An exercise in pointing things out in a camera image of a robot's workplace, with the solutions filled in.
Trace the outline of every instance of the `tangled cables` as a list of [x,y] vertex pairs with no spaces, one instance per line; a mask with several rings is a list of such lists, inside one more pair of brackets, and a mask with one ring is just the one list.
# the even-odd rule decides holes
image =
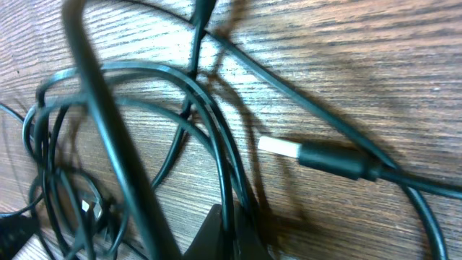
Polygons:
[[[399,165],[393,159],[354,127],[330,113],[314,100],[304,97],[294,87],[263,68],[227,39],[205,31],[204,28],[214,8],[215,3],[213,0],[198,0],[196,10],[190,20],[151,4],[134,0],[120,1],[140,4],[153,9],[153,11],[164,12],[196,28],[191,51],[192,59],[187,73],[168,65],[148,61],[112,61],[101,66],[98,65],[82,27],[81,16],[85,0],[68,0],[63,7],[63,19],[77,68],[59,71],[45,84],[41,85],[36,92],[36,105],[29,110],[25,118],[7,106],[0,105],[1,109],[23,124],[22,138],[25,149],[38,166],[38,176],[32,182],[30,188],[30,204],[17,212],[1,213],[0,217],[13,217],[30,212],[33,218],[38,219],[35,208],[38,203],[43,201],[50,219],[51,228],[56,235],[58,248],[65,259],[76,259],[77,253],[82,249],[85,250],[88,259],[95,259],[97,256],[111,256],[116,259],[118,247],[122,243],[134,250],[143,259],[147,259],[140,250],[123,238],[130,216],[134,218],[139,227],[142,227],[140,228],[141,237],[144,240],[147,253],[153,259],[181,258],[178,246],[159,210],[153,191],[162,183],[172,169],[186,134],[197,138],[217,162],[222,198],[223,256],[228,259],[234,258],[236,248],[232,190],[236,192],[245,215],[253,224],[258,218],[258,211],[256,211],[258,202],[253,197],[237,145],[225,117],[210,93],[195,80],[198,71],[201,41],[205,34],[215,39],[257,76],[266,80],[270,85],[283,92],[305,110],[310,111],[314,116],[322,118],[340,131],[354,142],[358,148],[376,157],[389,168],[401,171]],[[106,72],[123,73],[118,76],[103,76]],[[82,87],[84,88],[81,94],[65,98],[45,98],[46,92],[57,82],[72,77],[81,77]],[[131,79],[150,77],[165,79],[184,91],[186,97],[180,114],[153,103],[125,97],[111,97],[109,93],[108,87],[113,87]],[[192,113],[192,105],[200,115],[207,133],[204,133],[188,120]],[[55,163],[59,132],[66,112],[71,106],[88,107],[96,120],[98,130],[102,135],[115,174],[118,176],[126,198],[125,204],[118,204],[113,198],[105,198],[98,187],[97,181],[89,173]],[[145,182],[147,177],[144,169],[140,166],[141,163],[123,125],[117,106],[131,106],[158,113],[178,124],[172,146],[150,187]],[[56,110],[58,110],[58,115],[50,131],[48,128],[49,115]],[[92,193],[77,190],[72,184],[70,176],[83,178],[88,183]],[[402,178],[389,176],[388,180],[401,186],[419,213],[429,238],[433,258],[447,259],[448,255],[443,234],[422,194],[417,189],[409,187],[412,186],[412,183],[403,183]],[[64,207],[57,191],[58,185],[62,185],[66,189],[74,210],[77,227],[73,227],[64,213]],[[40,195],[35,196],[39,190],[41,190]],[[454,191],[452,195],[454,195],[453,197],[459,197],[461,193]],[[87,204],[87,208],[84,210],[82,210],[82,206],[84,206],[82,200],[85,200],[85,204]],[[72,244],[66,241],[61,229],[66,230],[67,233],[75,237]],[[111,246],[108,249],[96,250],[93,241],[94,237],[103,233],[105,237],[109,236]],[[48,247],[49,241],[45,239],[41,231],[38,233],[38,237],[50,258],[55,259],[52,250]]]

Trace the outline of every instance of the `black cable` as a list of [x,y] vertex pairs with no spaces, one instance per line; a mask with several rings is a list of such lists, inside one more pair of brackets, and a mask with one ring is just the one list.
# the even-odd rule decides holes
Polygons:
[[[113,166],[113,172],[123,192],[126,206],[138,226],[148,254],[155,259],[179,259],[180,249],[170,231],[160,204],[149,187],[144,166],[100,71],[100,65],[84,30],[82,15],[85,2],[85,0],[65,1],[61,13],[64,32],[79,70],[86,107],[96,123]],[[215,135],[216,128],[211,124],[209,126],[211,126],[209,127],[210,134]],[[224,155],[217,153],[217,157],[222,159]],[[219,175],[223,174],[223,170],[226,169],[222,168],[222,161],[217,164]],[[224,190],[230,193],[230,187],[225,188]],[[229,207],[225,202],[223,204],[224,207]],[[228,214],[222,219],[224,223],[232,224]],[[226,236],[230,235],[228,232],[232,232],[231,229],[226,230]]]
[[[376,156],[379,160],[384,162],[389,167],[393,168],[393,173],[385,174],[382,178],[397,182],[401,184],[402,189],[405,194],[410,198],[411,203],[416,207],[419,216],[422,219],[424,224],[427,236],[429,237],[430,246],[432,248],[432,255],[434,259],[447,259],[447,249],[445,247],[445,242],[441,229],[433,215],[430,207],[426,203],[424,197],[415,189],[421,189],[423,191],[433,191],[439,195],[451,196],[455,198],[462,198],[461,190],[458,187],[454,186],[441,186],[439,183],[430,183],[428,180],[410,177],[407,175],[395,174],[400,172],[401,169],[396,162],[393,161],[384,151],[377,147],[373,142],[371,142],[367,137],[358,132],[355,128],[350,126],[345,121],[341,120],[334,114],[327,111],[321,104],[318,104],[314,100],[304,97],[301,92],[298,92],[290,84],[284,82],[278,76],[272,74],[261,65],[256,63],[252,58],[244,54],[239,50],[235,45],[226,40],[225,38],[215,35],[213,33],[207,32],[204,30],[204,24],[197,24],[197,18],[191,19],[188,21],[172,12],[165,11],[157,6],[153,6],[147,3],[141,3],[133,0],[121,0],[127,1],[134,4],[141,4],[147,7],[151,7],[161,12],[168,13],[184,22],[190,24],[195,23],[196,32],[193,41],[193,50],[192,50],[192,59],[190,65],[189,74],[184,74],[177,69],[174,69],[169,66],[162,64],[154,64],[149,62],[136,62],[136,61],[120,61],[112,62],[108,64],[103,64],[101,71],[129,71],[130,73],[146,73],[150,76],[161,77],[163,79],[173,82],[175,85],[179,86],[185,93],[186,99],[183,103],[183,112],[178,115],[170,110],[161,108],[155,104],[143,103],[136,100],[129,100],[126,98],[116,98],[115,102],[118,105],[132,105],[139,108],[147,109],[155,113],[160,113],[168,118],[174,120],[179,124],[179,127],[175,133],[174,142],[168,155],[162,165],[161,170],[157,174],[156,178],[152,182],[152,187],[155,189],[162,180],[170,172],[173,164],[178,158],[180,148],[182,146],[182,141],[184,140],[185,133],[196,137],[209,151],[209,153],[217,161],[217,169],[219,172],[220,187],[222,192],[222,204],[223,204],[223,223],[225,227],[225,236],[227,241],[225,244],[227,246],[232,245],[232,240],[234,239],[234,227],[233,227],[233,216],[232,216],[232,194],[231,194],[231,183],[232,187],[238,194],[238,198],[245,208],[246,212],[253,218],[253,211],[251,205],[254,203],[255,199],[248,193],[249,184],[245,177],[245,172],[243,170],[243,164],[240,159],[237,145],[234,138],[232,138],[229,126],[226,123],[224,116],[221,111],[218,109],[217,104],[210,94],[199,84],[197,84],[194,79],[197,75],[197,67],[199,63],[199,50],[200,43],[204,33],[209,34],[216,41],[218,41],[227,51],[231,52],[239,60],[241,60],[246,66],[250,67],[259,77],[265,79],[268,83],[276,87],[278,90],[283,92],[293,101],[298,103],[307,111],[310,111],[313,115],[322,118],[324,121],[329,123],[335,129],[347,136],[352,142],[354,142],[358,147],[369,152],[371,155]],[[81,204],[79,202],[79,197],[77,192],[74,190],[70,180],[67,178],[67,173],[58,167],[55,166],[54,157],[56,150],[56,142],[58,139],[59,129],[61,128],[64,116],[69,106],[71,105],[84,105],[87,102],[87,97],[85,95],[80,95],[70,99],[64,100],[55,100],[51,104],[45,103],[45,92],[53,86],[55,83],[68,79],[70,77],[76,76],[76,69],[67,69],[60,71],[54,74],[51,79],[46,82],[43,86],[38,88],[37,91],[37,106],[27,114],[25,118],[22,118],[19,114],[15,113],[10,108],[6,107],[3,104],[0,104],[0,108],[10,113],[19,121],[24,121],[23,126],[23,141],[25,143],[25,148],[27,152],[36,160],[39,167],[39,176],[34,180],[30,189],[30,205],[26,208],[21,209],[18,212],[5,213],[5,215],[0,215],[0,217],[6,217],[10,215],[18,215],[26,212],[27,210],[31,211],[32,217],[37,218],[35,212],[35,205],[44,198],[45,206],[47,213],[50,217],[51,226],[58,238],[58,245],[61,248],[62,254],[67,259],[74,259],[75,254],[84,247],[87,255],[90,258],[95,256],[93,245],[92,245],[92,236],[97,232],[97,225],[99,227],[103,225],[108,225],[109,228],[114,229],[113,225],[101,221],[96,223],[88,222],[87,218],[81,212]],[[191,122],[187,120],[191,113],[191,104],[196,106],[196,109],[199,115],[202,117],[204,124],[206,125],[209,136],[205,135],[203,131],[194,126]],[[49,113],[55,109],[60,109],[58,113],[58,118],[56,119],[55,125],[53,126],[53,131],[51,136],[48,135],[48,116]],[[37,123],[32,124],[32,119],[35,114],[38,115]],[[34,131],[34,139],[30,137],[30,132]],[[34,141],[35,146],[32,148],[31,141]],[[63,225],[69,226],[69,221],[66,221],[66,216],[63,214],[62,207],[59,206],[58,193],[56,192],[56,186],[62,183],[66,187],[66,192],[71,197],[72,206],[74,208],[74,214],[76,215],[79,227],[77,228],[76,239],[73,246],[69,246],[62,236],[60,224],[57,220],[56,214],[59,218],[63,219]],[[43,194],[35,198],[34,194],[37,188],[41,186]],[[51,195],[48,193],[48,189],[51,188]],[[51,201],[54,200],[58,202],[56,207],[53,208]],[[106,201],[103,198],[100,198],[100,203],[104,204]],[[105,255],[113,255],[116,257],[116,249],[120,243],[126,243],[123,240],[123,234],[126,230],[126,222],[128,222],[128,213],[125,211],[123,213],[123,219],[120,228],[118,229],[117,235],[113,236],[113,244],[110,249],[107,250]],[[39,240],[43,244],[45,250],[50,255],[51,259],[54,259],[51,250],[46,245],[43,234],[40,232]],[[140,257],[146,258],[139,251],[137,251],[132,245],[127,244],[129,248],[135,251],[136,254],[139,254]]]
[[427,178],[409,175],[396,170],[384,170],[380,178],[386,181],[396,183],[400,186],[408,186],[419,191],[425,191],[431,194],[446,196],[453,199],[462,199],[462,187],[446,183],[438,183]]

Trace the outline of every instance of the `cable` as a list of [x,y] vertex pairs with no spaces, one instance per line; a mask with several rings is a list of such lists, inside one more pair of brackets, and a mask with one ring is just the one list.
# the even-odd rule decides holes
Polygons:
[[[214,1],[199,0],[196,3],[196,11],[191,18],[191,20],[186,20],[172,12],[161,9],[157,6],[151,4],[134,1],[134,0],[119,0],[126,1],[133,4],[141,4],[146,7],[151,7],[157,11],[167,13],[174,16],[184,22],[187,22],[191,25],[194,25],[196,30],[194,34],[193,47],[191,51],[191,62],[189,72],[187,74],[183,73],[180,70],[166,66],[163,64],[156,64],[146,61],[117,61],[109,62],[103,64],[100,67],[100,71],[104,72],[128,72],[126,75],[116,77],[106,77],[102,79],[103,83],[109,85],[110,82],[123,82],[125,80],[130,80],[137,78],[138,76],[148,76],[148,77],[160,77],[171,81],[173,84],[177,85],[179,88],[184,91],[186,98],[183,101],[182,113],[180,115],[167,110],[165,108],[159,107],[158,105],[145,103],[138,100],[132,100],[124,97],[115,97],[114,102],[116,105],[129,105],[137,108],[145,109],[153,113],[159,113],[163,116],[166,116],[174,120],[178,124],[177,131],[175,133],[174,141],[172,146],[167,154],[167,157],[162,164],[161,170],[156,175],[155,179],[151,183],[151,187],[154,190],[158,187],[168,173],[171,171],[172,166],[175,161],[178,159],[180,154],[181,147],[184,143],[186,133],[197,138],[200,143],[202,143],[209,154],[217,162],[217,171],[219,173],[219,183],[220,191],[222,197],[223,205],[223,214],[222,221],[225,230],[225,256],[232,257],[233,254],[233,241],[235,239],[234,234],[234,216],[233,216],[233,205],[232,205],[232,192],[234,189],[237,193],[238,199],[242,204],[246,214],[251,220],[255,219],[254,211],[252,207],[257,205],[256,199],[252,196],[251,187],[248,183],[248,180],[243,169],[242,160],[240,158],[239,152],[237,150],[237,145],[234,138],[232,137],[231,131],[225,117],[222,115],[217,103],[211,97],[211,95],[195,81],[197,75],[197,69],[199,64],[199,51],[201,47],[201,40],[204,34],[210,35],[218,43],[220,43],[227,51],[233,54],[238,60],[240,60],[244,65],[252,69],[257,76],[266,80],[270,85],[273,85],[279,91],[283,92],[294,102],[299,104],[305,110],[310,111],[314,116],[322,118],[328,124],[333,126],[335,129],[343,133],[348,137],[352,142],[354,142],[359,148],[371,154],[373,157],[376,157],[383,164],[389,167],[390,171],[383,172],[381,178],[388,181],[393,181],[400,185],[404,190],[404,193],[409,197],[411,203],[416,208],[419,216],[422,219],[423,225],[425,227],[427,236],[429,237],[430,246],[432,249],[432,255],[434,259],[447,259],[447,249],[445,247],[444,237],[441,232],[441,229],[433,215],[430,207],[426,203],[424,197],[416,190],[423,190],[427,192],[433,192],[435,194],[443,196],[451,196],[455,198],[462,198],[461,189],[455,186],[443,186],[439,183],[429,182],[423,178],[417,178],[415,176],[403,175],[401,174],[401,168],[396,162],[393,161],[384,151],[377,147],[372,141],[370,141],[366,136],[358,132],[355,128],[350,126],[347,122],[341,120],[339,117],[330,113],[326,110],[321,104],[306,98],[301,92],[297,91],[287,82],[284,82],[278,76],[272,74],[260,64],[256,63],[252,58],[247,56],[241,50],[239,50],[235,45],[233,45],[227,39],[215,35],[213,33],[207,32],[204,30],[210,14],[212,13]],[[73,38],[72,30],[68,31],[68,37]],[[84,37],[83,38],[74,38],[75,40],[83,40],[84,44],[87,44]],[[80,51],[82,45],[72,46],[74,44],[71,40],[71,47],[74,51]],[[82,68],[82,64],[88,64],[86,60],[87,56],[84,58],[77,56],[77,65],[80,66],[80,73],[77,69],[66,69],[55,73],[45,84],[40,86],[37,89],[36,98],[37,104],[34,105],[27,115],[22,118],[21,115],[14,112],[11,108],[6,107],[3,104],[0,104],[0,108],[9,113],[11,116],[15,117],[17,120],[23,122],[23,142],[25,149],[28,154],[34,158],[38,164],[38,177],[32,182],[30,189],[30,204],[17,212],[12,213],[1,213],[0,217],[8,217],[12,215],[20,215],[26,211],[31,212],[31,216],[38,218],[35,206],[38,202],[43,199],[45,202],[45,208],[47,209],[48,216],[50,217],[51,227],[55,233],[58,240],[58,247],[61,249],[62,255],[66,259],[75,259],[76,254],[81,250],[85,249],[87,256],[90,259],[96,257],[96,255],[101,256],[113,256],[117,257],[117,248],[121,243],[126,244],[131,248],[136,254],[138,254],[143,259],[147,259],[145,255],[139,252],[132,245],[127,243],[123,236],[126,231],[126,226],[128,222],[128,209],[127,207],[120,207],[117,204],[110,202],[110,199],[103,198],[102,194],[99,192],[96,183],[90,178],[89,173],[84,173],[80,170],[73,168],[63,168],[58,167],[55,163],[55,153],[56,153],[56,144],[58,140],[58,134],[61,128],[61,125],[64,121],[66,112],[69,107],[73,105],[87,105],[90,101],[91,96],[87,93],[76,95],[67,99],[53,99],[51,97],[45,98],[46,91],[55,85],[55,83],[62,80],[84,75],[85,71]],[[98,74],[98,69],[93,70],[94,75]],[[202,130],[197,128],[193,123],[191,123],[188,118],[191,115],[191,105],[195,105],[197,113],[200,115],[208,135],[205,134]],[[51,134],[48,132],[48,119],[49,114],[58,110],[58,116]],[[36,117],[35,125],[32,124],[32,120]],[[93,197],[95,202],[101,205],[103,210],[103,215],[98,220],[92,220],[91,214],[84,214],[82,212],[82,195],[74,188],[72,185],[68,174],[77,174],[83,177],[92,190]],[[58,192],[56,191],[57,185],[64,185],[67,194],[71,199],[71,205],[74,209],[74,215],[77,218],[79,227],[74,230],[71,226],[69,220],[64,214],[63,207],[59,200]],[[38,188],[42,188],[42,194],[35,198],[35,192]],[[119,218],[120,212],[111,212],[110,206],[114,205],[120,207],[123,212],[121,225],[117,228],[117,224],[114,220]],[[74,244],[70,246],[64,239],[61,227],[63,225],[71,233],[75,233],[76,240]],[[112,230],[111,247],[107,251],[96,252],[93,248],[92,237],[98,234],[103,228],[107,230]],[[40,242],[43,244],[47,254],[49,254],[51,259],[54,259],[53,253],[49,249],[45,238],[40,231],[38,233]]]
[[[258,148],[266,150],[267,152],[274,152],[280,155],[297,158],[300,165],[322,170],[327,173],[333,173],[338,176],[358,180],[364,178],[369,181],[376,181],[379,178],[387,181],[392,181],[403,187],[403,179],[406,177],[403,173],[389,168],[382,162],[377,161],[375,158],[360,152],[358,150],[332,146],[329,144],[317,142],[303,142],[302,144],[290,142],[282,139],[277,139],[269,136],[260,138]],[[460,188],[451,186],[452,191],[447,191],[445,188],[448,186],[435,183],[423,178],[419,178],[420,182],[425,182],[427,187],[422,189],[430,193],[436,194],[435,191],[443,190],[439,195],[449,197],[461,197]],[[404,192],[411,199],[416,207],[417,213],[423,220],[425,218],[434,219],[429,205],[424,200],[424,197],[412,188],[405,188]],[[434,259],[447,259],[448,253],[445,248],[445,241],[442,230],[436,221],[422,221],[424,229],[427,232],[431,250]]]

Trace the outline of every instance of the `coiled cable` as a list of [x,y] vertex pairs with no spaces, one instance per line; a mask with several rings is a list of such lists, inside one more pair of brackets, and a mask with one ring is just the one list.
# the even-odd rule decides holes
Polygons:
[[[146,7],[153,8],[157,11],[167,13],[174,16],[184,22],[192,23],[192,21],[186,20],[176,14],[173,14],[169,11],[165,11],[157,6],[151,4],[134,1],[134,0],[120,0],[127,1],[133,4],[141,4]],[[170,172],[172,166],[174,165],[176,159],[179,156],[180,148],[184,136],[186,133],[196,137],[200,143],[202,143],[205,148],[209,151],[211,156],[216,158],[217,164],[220,165],[218,168],[220,186],[222,191],[222,203],[224,207],[224,215],[228,215],[228,218],[224,218],[227,221],[227,237],[229,240],[234,239],[233,235],[233,220],[230,212],[232,212],[232,194],[231,194],[231,184],[233,189],[236,191],[240,203],[245,208],[246,213],[254,220],[255,212],[254,207],[256,206],[256,200],[253,196],[250,195],[249,188],[250,185],[248,180],[245,177],[245,172],[243,170],[243,164],[241,162],[239,152],[237,150],[236,143],[232,138],[231,131],[227,125],[221,111],[218,108],[218,105],[210,94],[204,90],[197,82],[194,81],[197,75],[197,65],[199,62],[199,50],[200,42],[203,38],[203,34],[206,33],[220,43],[227,51],[233,54],[239,61],[244,65],[249,67],[254,71],[254,73],[260,78],[266,80],[270,85],[274,86],[294,102],[302,106],[307,111],[310,111],[314,116],[317,116],[335,129],[343,133],[348,137],[352,142],[354,142],[360,149],[370,153],[371,155],[376,156],[379,160],[384,162],[391,168],[396,170],[401,170],[399,165],[391,159],[382,149],[377,147],[373,142],[371,142],[363,134],[359,133],[354,127],[350,126],[345,121],[341,120],[338,116],[327,111],[321,104],[318,104],[314,100],[311,100],[300,92],[298,92],[294,87],[292,87],[287,82],[278,78],[278,76],[272,74],[267,69],[263,68],[260,64],[255,62],[252,58],[247,56],[241,50],[239,50],[235,45],[233,45],[227,39],[207,32],[204,30],[203,25],[196,25],[196,32],[193,41],[193,50],[192,50],[192,61],[190,64],[190,69],[188,73],[181,72],[177,69],[174,69],[170,66],[155,64],[152,62],[141,62],[141,61],[117,61],[103,64],[101,66],[102,72],[107,71],[128,71],[124,77],[121,77],[121,80],[128,80],[133,78],[132,76],[138,75],[143,77],[161,77],[163,79],[173,82],[175,85],[179,86],[185,93],[186,98],[183,103],[183,111],[180,115],[167,110],[165,108],[159,107],[158,105],[152,103],[141,102],[138,100],[127,99],[124,97],[116,97],[115,102],[117,105],[130,105],[135,106],[141,109],[146,109],[153,113],[162,114],[178,124],[178,129],[175,133],[174,141],[172,147],[167,154],[166,160],[164,161],[161,170],[156,175],[152,182],[153,190],[158,187],[162,180]],[[86,97],[85,94],[71,97],[68,99],[55,99],[48,100],[45,99],[46,91],[52,87],[55,83],[74,77],[78,75],[76,69],[67,69],[60,71],[54,74],[51,79],[45,83],[43,86],[39,87],[37,91],[37,105],[33,107],[30,112],[27,114],[25,119],[23,119],[19,114],[15,113],[13,110],[9,109],[5,105],[0,105],[0,108],[10,113],[19,121],[24,122],[23,126],[23,140],[25,143],[26,150],[34,158],[38,164],[38,177],[33,181],[31,186],[30,193],[30,204],[24,209],[21,209],[17,212],[12,213],[2,213],[0,217],[8,217],[14,215],[20,215],[26,211],[31,211],[33,217],[38,217],[35,211],[35,206],[37,203],[44,199],[45,207],[47,209],[48,216],[50,217],[51,226],[56,234],[58,240],[58,247],[61,250],[63,256],[66,259],[75,259],[77,252],[82,248],[87,252],[87,256],[90,259],[95,258],[96,256],[113,256],[117,257],[116,251],[117,247],[126,242],[123,240],[123,234],[126,230],[128,222],[128,212],[123,205],[118,205],[122,208],[122,212],[111,212],[109,210],[111,205],[114,205],[114,202],[109,202],[110,199],[104,199],[100,192],[98,191],[97,184],[91,180],[88,173],[84,173],[81,170],[73,168],[60,168],[55,165],[55,150],[56,142],[58,139],[58,133],[63,123],[64,116],[68,108],[72,105],[85,105]],[[107,83],[110,84],[112,78],[108,77],[106,79]],[[194,104],[197,112],[200,114],[201,118],[206,125],[208,130],[208,136],[202,130],[194,126],[189,120],[191,114],[191,105]],[[58,110],[58,117],[53,126],[51,134],[48,133],[48,116],[51,111]],[[35,125],[32,125],[32,120],[37,116]],[[224,150],[219,149],[223,144],[225,147]],[[98,203],[102,204],[102,207],[105,208],[104,212],[107,212],[107,215],[102,217],[100,220],[94,222],[91,220],[91,217],[85,215],[81,210],[81,203],[79,201],[79,192],[73,188],[71,181],[69,180],[69,174],[78,174],[83,176],[92,188],[93,196],[97,198]],[[71,225],[66,220],[66,216],[63,213],[63,210],[59,206],[59,198],[56,192],[56,186],[61,183],[64,185],[70,199],[72,206],[74,208],[74,214],[77,217],[77,222],[79,227],[76,230],[71,228]],[[42,188],[42,194],[35,197],[35,192],[38,188]],[[424,224],[427,236],[429,237],[429,242],[432,249],[432,256],[434,259],[447,259],[447,249],[445,247],[444,237],[441,232],[441,229],[437,223],[435,216],[432,213],[429,205],[426,203],[422,194],[416,189],[409,188],[408,186],[401,185],[401,188],[404,190],[404,193],[409,197],[411,203],[416,208],[421,220]],[[52,201],[55,201],[55,207],[52,206]],[[121,224],[116,224],[118,219],[122,216]],[[62,225],[71,233],[75,235],[75,242],[73,245],[69,245],[64,237],[62,236],[60,223],[58,218],[62,219]],[[103,228],[108,228],[112,230],[112,246],[106,252],[95,252],[92,243],[92,237],[100,232]],[[47,243],[44,239],[43,234],[39,235],[39,239],[42,242],[45,250],[54,259],[51,250],[47,246]],[[143,258],[146,256],[142,255],[139,251],[137,254]]]

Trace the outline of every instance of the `wooden table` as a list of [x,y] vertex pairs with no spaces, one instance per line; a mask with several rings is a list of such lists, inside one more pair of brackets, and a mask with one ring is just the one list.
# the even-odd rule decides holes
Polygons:
[[[192,1],[156,1],[189,17]],[[0,1],[0,101],[22,115],[35,89],[72,66],[56,0]],[[246,53],[367,133],[406,170],[462,185],[462,4],[456,0],[223,0],[210,30],[229,33]],[[102,61],[144,59],[186,68],[193,30],[126,3],[90,4],[85,13]],[[349,181],[257,151],[262,134],[346,142],[321,120],[263,83],[210,38],[201,52],[204,83],[233,131],[266,217],[264,238],[281,259],[429,259],[417,214],[401,190]],[[49,94],[78,91],[78,81]],[[162,81],[133,82],[117,95],[178,111],[183,94]],[[175,124],[123,109],[149,177],[160,169]],[[90,171],[121,198],[92,120],[73,110],[61,132],[62,160]],[[36,169],[21,126],[1,116],[0,210],[19,209]],[[184,251],[213,204],[220,203],[213,159],[191,139],[158,198]],[[451,259],[462,259],[459,201],[425,195]],[[130,236],[139,241],[134,225]],[[132,256],[121,247],[123,257]],[[46,259],[36,239],[19,258]]]

